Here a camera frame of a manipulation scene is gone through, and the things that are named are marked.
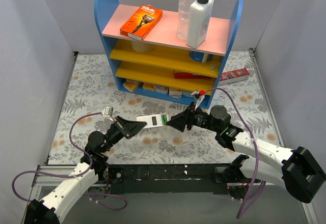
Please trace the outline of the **white remote battery cover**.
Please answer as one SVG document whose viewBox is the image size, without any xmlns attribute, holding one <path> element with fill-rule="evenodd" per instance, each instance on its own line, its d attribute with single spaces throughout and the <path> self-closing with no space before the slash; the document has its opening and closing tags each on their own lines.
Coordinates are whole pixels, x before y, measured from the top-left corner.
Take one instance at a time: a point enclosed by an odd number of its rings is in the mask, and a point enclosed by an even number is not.
<svg viewBox="0 0 326 224">
<path fill-rule="evenodd" d="M 189 142 L 189 134 L 187 132 L 181 133 L 181 140 L 183 143 Z"/>
</svg>

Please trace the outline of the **green battery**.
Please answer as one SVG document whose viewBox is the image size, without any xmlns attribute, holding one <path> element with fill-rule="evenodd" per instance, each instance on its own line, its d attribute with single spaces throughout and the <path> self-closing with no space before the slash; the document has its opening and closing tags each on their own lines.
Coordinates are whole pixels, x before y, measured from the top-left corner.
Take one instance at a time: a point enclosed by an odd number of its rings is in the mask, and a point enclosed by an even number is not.
<svg viewBox="0 0 326 224">
<path fill-rule="evenodd" d="M 162 123 L 163 123 L 164 125 L 166 125 L 166 124 L 167 124 L 167 121 L 168 121 L 168 119 L 167 119 L 167 115 L 166 115 L 166 114 L 163 114 L 161 117 L 162 117 Z"/>
<path fill-rule="evenodd" d="M 166 117 L 165 117 L 165 115 L 164 115 L 164 114 L 161 114 L 161 115 L 160 115 L 160 119 L 161 119 L 161 124 L 162 124 L 163 126 L 165 126 L 165 124 L 166 124 Z"/>
</svg>

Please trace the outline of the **white remote control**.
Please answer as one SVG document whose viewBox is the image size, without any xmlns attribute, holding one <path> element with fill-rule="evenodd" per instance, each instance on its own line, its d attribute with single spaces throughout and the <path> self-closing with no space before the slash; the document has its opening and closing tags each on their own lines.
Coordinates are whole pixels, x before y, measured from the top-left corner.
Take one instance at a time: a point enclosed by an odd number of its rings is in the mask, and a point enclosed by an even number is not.
<svg viewBox="0 0 326 224">
<path fill-rule="evenodd" d="M 146 122 L 147 123 L 147 126 L 145 126 L 144 129 L 164 127 L 161 124 L 160 115 L 161 114 L 149 115 L 149 116 L 139 116 L 139 117 L 137 117 L 137 121 L 139 121 L 139 122 Z"/>
</svg>

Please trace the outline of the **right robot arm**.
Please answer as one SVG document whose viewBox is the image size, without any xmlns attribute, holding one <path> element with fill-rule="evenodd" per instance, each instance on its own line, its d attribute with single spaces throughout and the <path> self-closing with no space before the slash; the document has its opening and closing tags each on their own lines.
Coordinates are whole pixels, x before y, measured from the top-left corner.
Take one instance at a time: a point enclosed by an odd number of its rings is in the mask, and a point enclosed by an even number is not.
<svg viewBox="0 0 326 224">
<path fill-rule="evenodd" d="M 215 139 L 223 148 L 254 158 L 253 177 L 285 187 L 303 203 L 310 203 L 325 182 L 324 170 L 308 149 L 283 148 L 250 137 L 231 124 L 231 116 L 222 105 L 214 105 L 206 113 L 191 104 L 172 116 L 167 125 L 181 132 L 193 126 L 215 132 Z"/>
</svg>

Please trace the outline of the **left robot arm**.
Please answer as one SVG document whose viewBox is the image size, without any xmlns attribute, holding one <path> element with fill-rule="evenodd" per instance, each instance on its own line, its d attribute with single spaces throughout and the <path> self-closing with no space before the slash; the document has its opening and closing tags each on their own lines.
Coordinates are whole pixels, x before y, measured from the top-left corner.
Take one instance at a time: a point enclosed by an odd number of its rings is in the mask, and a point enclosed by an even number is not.
<svg viewBox="0 0 326 224">
<path fill-rule="evenodd" d="M 108 157 L 104 152 L 121 139 L 132 138 L 146 125 L 146 122 L 129 121 L 117 116 L 105 134 L 100 131 L 90 133 L 80 162 L 70 174 L 59 175 L 64 180 L 51 193 L 28 204 L 24 223 L 63 222 L 91 185 L 108 179 Z"/>
</svg>

